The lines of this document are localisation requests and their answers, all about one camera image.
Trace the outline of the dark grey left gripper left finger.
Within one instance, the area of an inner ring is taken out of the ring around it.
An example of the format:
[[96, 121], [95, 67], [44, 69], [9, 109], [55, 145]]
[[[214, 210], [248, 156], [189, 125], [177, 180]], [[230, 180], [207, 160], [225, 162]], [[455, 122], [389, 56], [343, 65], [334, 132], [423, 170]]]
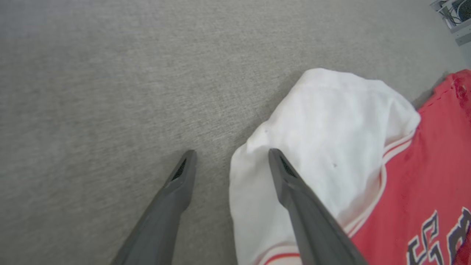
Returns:
[[197, 153], [186, 151], [124, 241], [113, 265], [170, 265], [181, 214], [195, 186]]

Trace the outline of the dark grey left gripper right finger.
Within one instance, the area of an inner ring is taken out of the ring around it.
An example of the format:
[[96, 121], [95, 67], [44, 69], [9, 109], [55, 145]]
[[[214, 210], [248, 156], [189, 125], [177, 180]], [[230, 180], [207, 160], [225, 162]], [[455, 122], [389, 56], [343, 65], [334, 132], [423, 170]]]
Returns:
[[279, 149], [269, 149], [279, 202], [287, 209], [304, 265], [366, 265], [367, 261]]

